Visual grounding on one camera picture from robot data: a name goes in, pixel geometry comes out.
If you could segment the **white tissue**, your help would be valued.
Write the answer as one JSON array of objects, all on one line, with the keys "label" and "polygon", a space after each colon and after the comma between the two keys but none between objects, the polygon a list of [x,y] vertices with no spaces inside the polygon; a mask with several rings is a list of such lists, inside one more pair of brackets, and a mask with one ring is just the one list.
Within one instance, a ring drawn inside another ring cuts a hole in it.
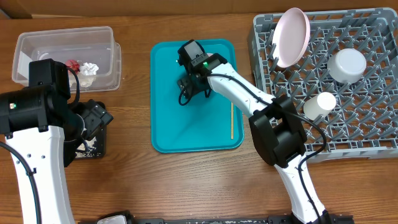
[{"label": "white tissue", "polygon": [[80,87],[88,88],[92,86],[93,82],[96,80],[97,71],[99,67],[95,63],[85,62],[79,67],[77,72]]}]

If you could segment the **red snack wrapper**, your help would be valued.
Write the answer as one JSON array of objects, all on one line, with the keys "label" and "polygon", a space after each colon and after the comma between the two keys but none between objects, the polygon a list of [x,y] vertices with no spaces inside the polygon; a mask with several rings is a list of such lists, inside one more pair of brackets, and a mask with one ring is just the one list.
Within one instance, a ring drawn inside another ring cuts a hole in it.
[{"label": "red snack wrapper", "polygon": [[78,75],[78,73],[80,71],[80,64],[79,64],[78,61],[76,61],[76,60],[67,60],[65,62],[65,65],[68,68],[71,68]]}]

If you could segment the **large white plate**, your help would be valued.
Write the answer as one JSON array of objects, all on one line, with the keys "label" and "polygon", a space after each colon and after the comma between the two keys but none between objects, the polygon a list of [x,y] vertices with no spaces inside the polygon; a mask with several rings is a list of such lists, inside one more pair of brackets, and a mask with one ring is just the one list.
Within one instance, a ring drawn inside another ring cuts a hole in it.
[{"label": "large white plate", "polygon": [[272,38],[275,44],[274,58],[277,66],[287,68],[296,64],[304,55],[310,40],[310,23],[307,15],[293,7],[283,13]]}]

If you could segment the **white cup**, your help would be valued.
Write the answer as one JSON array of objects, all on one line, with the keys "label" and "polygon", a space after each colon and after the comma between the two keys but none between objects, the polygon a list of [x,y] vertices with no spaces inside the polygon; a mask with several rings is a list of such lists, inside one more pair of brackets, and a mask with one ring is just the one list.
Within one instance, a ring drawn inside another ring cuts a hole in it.
[{"label": "white cup", "polygon": [[308,119],[315,120],[318,116],[327,117],[335,106],[335,96],[329,92],[322,92],[305,102],[303,112]]}]

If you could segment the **grey dishwasher rack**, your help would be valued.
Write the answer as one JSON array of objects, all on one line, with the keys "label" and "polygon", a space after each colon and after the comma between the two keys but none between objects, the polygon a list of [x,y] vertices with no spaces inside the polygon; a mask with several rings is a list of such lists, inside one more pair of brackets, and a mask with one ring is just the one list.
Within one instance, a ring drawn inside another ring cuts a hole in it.
[{"label": "grey dishwasher rack", "polygon": [[[307,152],[317,152],[323,137],[328,149],[313,162],[332,159],[383,159],[397,156],[397,13],[387,7],[308,12],[310,40],[293,66],[277,67],[272,42],[279,14],[260,14],[248,37],[256,86],[271,95],[291,98],[298,112],[307,100],[327,91],[335,108],[306,126]],[[328,59],[347,48],[360,51],[366,69],[354,84],[331,77]]]}]

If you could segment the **grey-green bowl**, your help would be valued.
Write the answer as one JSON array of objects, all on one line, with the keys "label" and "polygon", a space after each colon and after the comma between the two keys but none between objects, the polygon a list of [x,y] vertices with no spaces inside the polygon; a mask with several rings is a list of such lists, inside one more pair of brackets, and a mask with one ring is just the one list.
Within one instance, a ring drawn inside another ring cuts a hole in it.
[{"label": "grey-green bowl", "polygon": [[364,55],[356,49],[343,49],[332,55],[327,63],[330,76],[338,83],[358,82],[366,69]]}]

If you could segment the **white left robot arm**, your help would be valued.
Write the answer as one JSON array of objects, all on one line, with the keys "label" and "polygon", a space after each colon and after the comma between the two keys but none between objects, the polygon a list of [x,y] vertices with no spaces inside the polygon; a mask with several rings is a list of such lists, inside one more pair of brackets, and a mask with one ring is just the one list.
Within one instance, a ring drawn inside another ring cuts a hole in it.
[{"label": "white left robot arm", "polygon": [[1,147],[12,156],[24,223],[74,223],[65,167],[113,120],[100,101],[69,102],[74,74],[51,58],[33,61],[28,86],[1,94]]}]

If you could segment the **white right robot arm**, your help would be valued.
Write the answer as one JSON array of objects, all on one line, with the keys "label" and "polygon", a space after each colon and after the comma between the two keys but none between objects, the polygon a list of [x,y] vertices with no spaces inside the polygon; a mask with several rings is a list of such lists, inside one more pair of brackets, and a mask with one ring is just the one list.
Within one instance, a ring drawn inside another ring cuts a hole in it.
[{"label": "white right robot arm", "polygon": [[180,96],[188,101],[200,92],[218,93],[247,117],[254,147],[260,157],[277,169],[292,204],[292,223],[332,223],[310,178],[303,124],[313,122],[298,115],[292,100],[256,88],[220,54],[208,54],[195,40],[178,50],[179,65],[187,74],[178,81]]}]

